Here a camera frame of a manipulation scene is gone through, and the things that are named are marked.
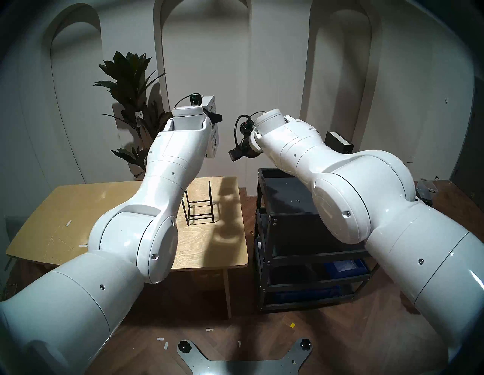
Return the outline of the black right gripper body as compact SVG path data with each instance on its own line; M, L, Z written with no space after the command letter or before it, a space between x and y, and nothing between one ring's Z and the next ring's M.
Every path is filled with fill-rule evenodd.
M232 162L235 162L242 157L256 158L262 153L262 149L253 142L252 136L244 136L240 144L228 152Z

